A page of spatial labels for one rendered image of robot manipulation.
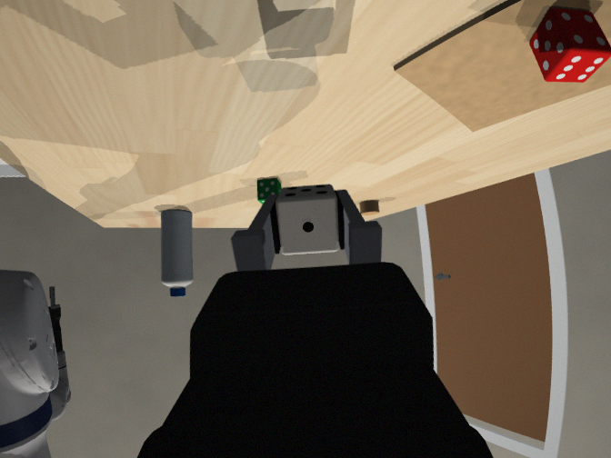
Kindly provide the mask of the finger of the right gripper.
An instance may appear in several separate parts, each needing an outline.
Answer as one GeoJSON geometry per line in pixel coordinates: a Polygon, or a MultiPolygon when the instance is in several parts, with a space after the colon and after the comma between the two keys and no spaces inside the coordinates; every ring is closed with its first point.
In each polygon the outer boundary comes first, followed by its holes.
{"type": "Polygon", "coordinates": [[[54,286],[50,286],[49,287],[49,291],[50,291],[50,301],[51,301],[51,309],[55,309],[60,307],[60,304],[55,304],[55,287],[54,286]]]}

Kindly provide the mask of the red die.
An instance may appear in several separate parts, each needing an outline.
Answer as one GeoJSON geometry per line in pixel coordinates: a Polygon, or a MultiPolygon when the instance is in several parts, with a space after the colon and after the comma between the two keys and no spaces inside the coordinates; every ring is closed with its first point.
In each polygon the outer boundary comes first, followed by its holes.
{"type": "Polygon", "coordinates": [[[547,82],[584,83],[611,56],[605,34],[587,11],[550,8],[529,44],[547,82]]]}

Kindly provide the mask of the brown square mat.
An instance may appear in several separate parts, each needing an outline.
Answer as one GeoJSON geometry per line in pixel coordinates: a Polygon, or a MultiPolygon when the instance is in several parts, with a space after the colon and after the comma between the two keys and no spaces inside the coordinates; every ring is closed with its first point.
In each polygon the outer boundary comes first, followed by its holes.
{"type": "Polygon", "coordinates": [[[508,0],[394,70],[472,132],[611,85],[611,57],[584,83],[544,80],[529,42],[550,8],[591,12],[611,46],[611,0],[508,0]]]}

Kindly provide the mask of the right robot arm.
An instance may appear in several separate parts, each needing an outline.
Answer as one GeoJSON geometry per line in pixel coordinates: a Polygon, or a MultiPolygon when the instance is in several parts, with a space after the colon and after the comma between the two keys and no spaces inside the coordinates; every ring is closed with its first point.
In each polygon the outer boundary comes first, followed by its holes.
{"type": "Polygon", "coordinates": [[[52,458],[46,430],[71,400],[48,310],[35,274],[0,270],[0,458],[52,458]]]}

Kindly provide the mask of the green die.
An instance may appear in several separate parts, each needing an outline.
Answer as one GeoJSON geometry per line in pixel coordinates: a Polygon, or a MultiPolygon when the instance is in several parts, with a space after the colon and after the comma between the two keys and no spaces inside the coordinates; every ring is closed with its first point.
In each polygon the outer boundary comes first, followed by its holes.
{"type": "Polygon", "coordinates": [[[279,194],[282,185],[277,178],[257,181],[257,200],[263,204],[269,194],[279,194]]]}

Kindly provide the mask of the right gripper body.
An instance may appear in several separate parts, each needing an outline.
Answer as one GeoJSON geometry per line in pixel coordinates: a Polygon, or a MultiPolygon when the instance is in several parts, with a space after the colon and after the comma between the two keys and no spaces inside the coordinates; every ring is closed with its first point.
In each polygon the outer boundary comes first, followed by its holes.
{"type": "Polygon", "coordinates": [[[48,308],[49,308],[51,322],[52,322],[52,326],[54,330],[55,347],[56,347],[58,367],[59,367],[59,366],[66,364],[65,351],[63,351],[63,345],[62,345],[61,327],[59,323],[60,317],[61,317],[61,307],[58,307],[55,309],[51,309],[50,307],[48,308]]]}

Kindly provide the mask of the brown cylinder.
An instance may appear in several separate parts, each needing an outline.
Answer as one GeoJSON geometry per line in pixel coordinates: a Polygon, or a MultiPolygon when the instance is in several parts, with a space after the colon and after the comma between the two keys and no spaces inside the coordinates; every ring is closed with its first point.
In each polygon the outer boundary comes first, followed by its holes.
{"type": "Polygon", "coordinates": [[[361,215],[379,214],[379,205],[377,200],[368,200],[359,203],[361,215]]]}

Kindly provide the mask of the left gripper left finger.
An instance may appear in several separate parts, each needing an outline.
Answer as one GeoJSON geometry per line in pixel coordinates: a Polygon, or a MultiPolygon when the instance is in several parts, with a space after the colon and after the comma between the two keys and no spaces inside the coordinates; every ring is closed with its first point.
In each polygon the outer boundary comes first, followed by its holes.
{"type": "Polygon", "coordinates": [[[275,200],[269,195],[247,230],[235,231],[231,243],[236,270],[271,270],[275,254],[280,252],[275,200]]]}

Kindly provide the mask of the grey plastic bottle with blue cap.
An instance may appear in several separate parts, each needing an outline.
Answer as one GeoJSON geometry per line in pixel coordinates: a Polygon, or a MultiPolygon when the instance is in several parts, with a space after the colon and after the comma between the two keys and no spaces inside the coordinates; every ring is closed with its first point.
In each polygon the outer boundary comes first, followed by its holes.
{"type": "Polygon", "coordinates": [[[194,281],[192,219],[185,210],[161,213],[161,282],[171,287],[170,296],[185,296],[194,281]]]}

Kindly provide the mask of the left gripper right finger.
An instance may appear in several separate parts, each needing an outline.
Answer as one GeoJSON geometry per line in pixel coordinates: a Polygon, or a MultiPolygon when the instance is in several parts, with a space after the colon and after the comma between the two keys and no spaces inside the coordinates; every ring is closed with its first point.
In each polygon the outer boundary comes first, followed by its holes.
{"type": "Polygon", "coordinates": [[[380,263],[382,227],[377,221],[366,222],[347,190],[337,195],[338,232],[341,250],[346,250],[349,264],[380,263]]]}

